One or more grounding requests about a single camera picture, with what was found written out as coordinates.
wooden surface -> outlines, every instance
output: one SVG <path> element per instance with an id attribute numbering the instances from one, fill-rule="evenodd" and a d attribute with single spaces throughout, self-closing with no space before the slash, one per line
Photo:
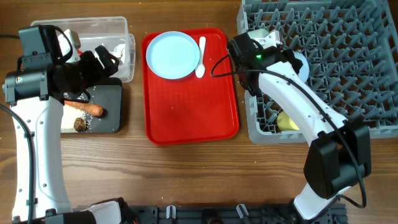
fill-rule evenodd
<path id="1" fill-rule="evenodd" d="M 244 91 L 236 84 L 241 128 L 232 139 L 156 147 L 145 135 L 140 44 L 146 33 L 218 27 L 236 35 L 240 1 L 134 1 L 0 4 L 0 33 L 17 34 L 39 19 L 124 16 L 136 37 L 134 79 L 123 85 L 123 128 L 117 134 L 62 136 L 63 176 L 74 208 L 113 197 L 130 205 L 200 206 L 285 203 L 305 185 L 306 144 L 254 145 L 248 138 Z M 398 4 L 392 2 L 396 10 Z M 15 70 L 18 40 L 0 40 L 0 80 Z M 398 139 L 372 141 L 368 207 L 348 205 L 350 223 L 398 222 Z M 16 139 L 0 111 L 0 223 L 11 222 L 16 194 Z M 346 193 L 360 200 L 358 187 Z"/>

dish rack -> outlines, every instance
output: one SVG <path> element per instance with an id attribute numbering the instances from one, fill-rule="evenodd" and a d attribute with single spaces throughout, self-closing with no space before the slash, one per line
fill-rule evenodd
<path id="1" fill-rule="evenodd" d="M 361 119 L 371 138 L 398 137 L 398 36 L 387 0 L 242 0 L 238 33 L 277 29 L 283 46 L 306 56 L 307 85 L 349 119 Z M 249 137 L 256 144 L 305 142 L 281 131 L 272 99 L 245 92 Z"/>

carrot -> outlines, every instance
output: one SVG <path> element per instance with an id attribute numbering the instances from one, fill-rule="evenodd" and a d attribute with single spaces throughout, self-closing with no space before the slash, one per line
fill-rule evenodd
<path id="1" fill-rule="evenodd" d="M 102 106 L 95 103 L 79 103 L 65 100 L 65 104 L 76 109 L 85 111 L 86 113 L 89 113 L 93 116 L 101 116 L 104 111 Z"/>

spoon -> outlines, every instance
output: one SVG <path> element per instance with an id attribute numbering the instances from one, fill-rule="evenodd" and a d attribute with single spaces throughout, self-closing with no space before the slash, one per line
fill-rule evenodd
<path id="1" fill-rule="evenodd" d="M 195 69 L 195 74 L 198 78 L 203 77 L 205 74 L 205 65 L 203 64 L 203 56 L 205 54 L 206 37 L 200 37 L 199 39 L 199 49 L 200 49 L 200 59 L 197 68 Z"/>

red tray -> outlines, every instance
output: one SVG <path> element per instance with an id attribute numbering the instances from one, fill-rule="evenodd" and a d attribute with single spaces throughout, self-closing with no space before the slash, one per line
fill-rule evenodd
<path id="1" fill-rule="evenodd" d="M 179 80 L 158 77 L 148 67 L 146 51 L 160 33 L 144 38 L 141 55 L 147 137 L 160 146 L 231 138 L 239 129 L 233 78 L 210 76 L 214 64 L 227 54 L 226 36 L 219 29 L 181 32 L 197 43 L 201 36 L 206 37 L 206 72 L 202 78 L 195 72 Z M 230 71 L 229 60 L 224 60 L 215 74 Z"/>

